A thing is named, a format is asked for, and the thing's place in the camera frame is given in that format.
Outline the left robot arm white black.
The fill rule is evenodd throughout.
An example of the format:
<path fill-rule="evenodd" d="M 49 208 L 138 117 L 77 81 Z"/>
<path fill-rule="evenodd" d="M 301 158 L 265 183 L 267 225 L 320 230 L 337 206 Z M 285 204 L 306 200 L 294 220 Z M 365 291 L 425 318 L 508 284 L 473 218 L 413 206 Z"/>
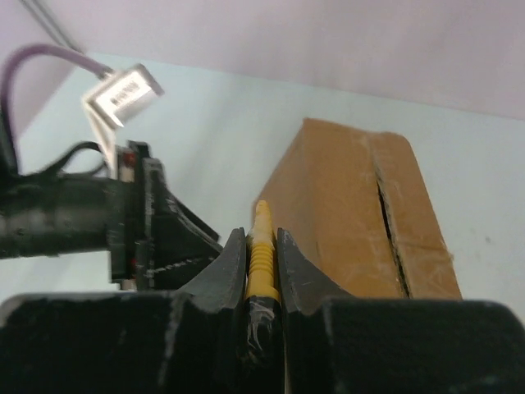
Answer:
<path fill-rule="evenodd" d="M 1 256 L 14 259 L 106 250 L 110 278 L 139 290 L 175 290 L 221 253 L 218 234 L 168 189 L 144 142 L 117 150 L 116 178 L 68 173 L 91 141 L 22 175 L 12 138 L 1 135 Z"/>

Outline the brown cardboard express box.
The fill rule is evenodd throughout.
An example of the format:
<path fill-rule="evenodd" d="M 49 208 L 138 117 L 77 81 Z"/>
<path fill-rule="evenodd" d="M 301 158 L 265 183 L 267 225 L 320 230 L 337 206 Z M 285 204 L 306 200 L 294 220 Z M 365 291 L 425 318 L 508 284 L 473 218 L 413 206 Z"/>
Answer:
<path fill-rule="evenodd" d="M 275 227 L 348 293 L 458 300 L 462 294 L 409 141 L 307 118 L 260 199 Z"/>

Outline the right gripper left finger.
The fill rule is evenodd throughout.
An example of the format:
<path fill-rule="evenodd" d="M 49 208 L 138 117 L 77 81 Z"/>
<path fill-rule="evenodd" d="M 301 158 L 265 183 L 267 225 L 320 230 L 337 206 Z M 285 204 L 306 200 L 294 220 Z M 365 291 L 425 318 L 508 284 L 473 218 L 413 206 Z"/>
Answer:
<path fill-rule="evenodd" d="M 236 393 L 246 239 L 176 291 L 17 295 L 1 307 L 4 393 Z"/>

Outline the yellow utility knife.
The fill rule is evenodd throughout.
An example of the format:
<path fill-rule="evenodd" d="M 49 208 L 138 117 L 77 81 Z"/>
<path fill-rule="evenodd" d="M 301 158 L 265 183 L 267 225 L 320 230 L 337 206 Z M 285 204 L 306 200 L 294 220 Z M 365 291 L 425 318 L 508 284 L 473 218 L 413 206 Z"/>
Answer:
<path fill-rule="evenodd" d="M 269 204 L 256 203 L 247 235 L 244 335 L 239 359 L 243 393 L 281 393 L 284 351 L 281 300 L 276 279 L 276 236 Z"/>

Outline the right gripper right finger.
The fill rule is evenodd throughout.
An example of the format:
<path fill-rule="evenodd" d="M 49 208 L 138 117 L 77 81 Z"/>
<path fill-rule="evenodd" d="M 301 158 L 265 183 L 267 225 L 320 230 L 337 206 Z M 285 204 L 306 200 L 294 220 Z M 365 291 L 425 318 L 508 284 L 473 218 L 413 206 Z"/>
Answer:
<path fill-rule="evenodd" d="M 358 298 L 286 230 L 276 253 L 291 392 L 523 392 L 524 328 L 504 305 Z"/>

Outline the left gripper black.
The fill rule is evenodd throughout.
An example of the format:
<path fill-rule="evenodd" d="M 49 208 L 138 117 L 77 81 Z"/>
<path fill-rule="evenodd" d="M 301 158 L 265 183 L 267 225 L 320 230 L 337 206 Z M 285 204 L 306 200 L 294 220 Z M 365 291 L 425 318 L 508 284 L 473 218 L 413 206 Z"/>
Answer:
<path fill-rule="evenodd" d="M 150 158 L 144 142 L 130 140 L 117 149 L 107 202 L 114 283 L 133 282 L 137 291 L 176 290 L 222 252 L 220 236 L 170 192 L 163 165 Z"/>

